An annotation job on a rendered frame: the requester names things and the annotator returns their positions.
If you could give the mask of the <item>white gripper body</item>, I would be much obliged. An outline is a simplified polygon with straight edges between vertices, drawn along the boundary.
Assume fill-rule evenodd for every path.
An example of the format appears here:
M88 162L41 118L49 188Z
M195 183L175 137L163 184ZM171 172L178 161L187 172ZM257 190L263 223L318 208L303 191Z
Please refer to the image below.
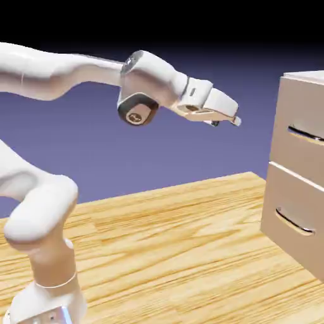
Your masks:
M212 88L197 111L189 113L187 119L192 122L229 121L237 116L239 105L224 92Z

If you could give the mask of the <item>beige cabinet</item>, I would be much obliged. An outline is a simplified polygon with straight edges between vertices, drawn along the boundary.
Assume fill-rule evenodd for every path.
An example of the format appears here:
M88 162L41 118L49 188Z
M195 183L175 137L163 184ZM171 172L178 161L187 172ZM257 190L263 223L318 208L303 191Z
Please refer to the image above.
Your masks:
M324 282L324 70L280 79L261 231Z

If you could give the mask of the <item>beige drawer front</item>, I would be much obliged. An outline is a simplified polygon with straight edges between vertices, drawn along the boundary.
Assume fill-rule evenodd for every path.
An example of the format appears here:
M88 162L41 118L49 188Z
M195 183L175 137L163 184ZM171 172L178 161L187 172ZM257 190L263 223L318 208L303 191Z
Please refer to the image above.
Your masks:
M324 138L324 84L282 77L270 161L324 187L324 146L291 135L289 125Z
M269 163L261 231L324 282L324 187Z

